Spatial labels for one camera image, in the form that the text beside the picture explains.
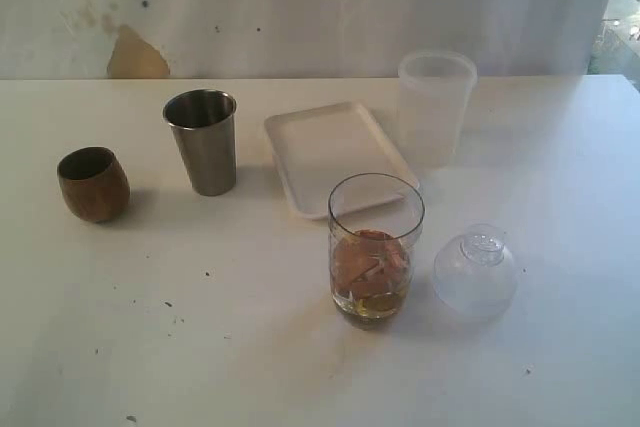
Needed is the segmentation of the gold foil coin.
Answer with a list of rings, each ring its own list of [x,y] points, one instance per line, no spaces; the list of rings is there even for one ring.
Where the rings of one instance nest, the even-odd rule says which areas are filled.
[[[391,317],[401,307],[403,299],[394,293],[385,293],[360,299],[355,302],[356,315],[367,320]]]

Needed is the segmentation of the stainless steel tumbler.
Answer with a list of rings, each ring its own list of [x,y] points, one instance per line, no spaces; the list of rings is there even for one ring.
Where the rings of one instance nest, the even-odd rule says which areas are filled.
[[[164,106],[163,118],[200,195],[219,196],[236,184],[236,109],[231,95],[212,89],[183,92]]]

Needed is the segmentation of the brown wooden cup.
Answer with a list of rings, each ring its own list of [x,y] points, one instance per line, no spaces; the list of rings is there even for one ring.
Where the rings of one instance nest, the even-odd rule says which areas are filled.
[[[57,178],[66,206],[83,221],[111,221],[129,205],[128,179],[106,147],[90,146],[67,154],[58,163]]]

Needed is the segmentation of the clear shaker cup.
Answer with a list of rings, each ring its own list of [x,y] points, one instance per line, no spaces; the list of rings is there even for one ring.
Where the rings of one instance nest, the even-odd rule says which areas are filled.
[[[330,192],[329,281],[337,309],[358,324],[384,323],[402,308],[426,207],[420,192],[386,173],[350,176]]]

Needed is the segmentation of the clear dome shaker lid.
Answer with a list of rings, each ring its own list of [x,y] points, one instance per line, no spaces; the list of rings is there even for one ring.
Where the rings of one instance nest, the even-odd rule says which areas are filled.
[[[504,312],[517,289],[517,269],[505,233],[490,224],[474,224],[437,253],[432,283],[438,298],[467,318]]]

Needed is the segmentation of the white rectangular tray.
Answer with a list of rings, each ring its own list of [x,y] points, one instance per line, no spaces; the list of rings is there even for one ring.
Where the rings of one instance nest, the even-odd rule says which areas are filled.
[[[389,174],[420,186],[399,150],[359,102],[274,115],[264,121],[264,130],[289,207],[299,217],[326,218],[333,188],[356,174]]]

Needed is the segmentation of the translucent plastic container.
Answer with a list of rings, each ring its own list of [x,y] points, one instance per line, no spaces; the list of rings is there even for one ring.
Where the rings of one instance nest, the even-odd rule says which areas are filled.
[[[397,74],[399,148],[417,170],[446,166],[478,80],[475,64],[460,53],[420,50],[402,58]]]

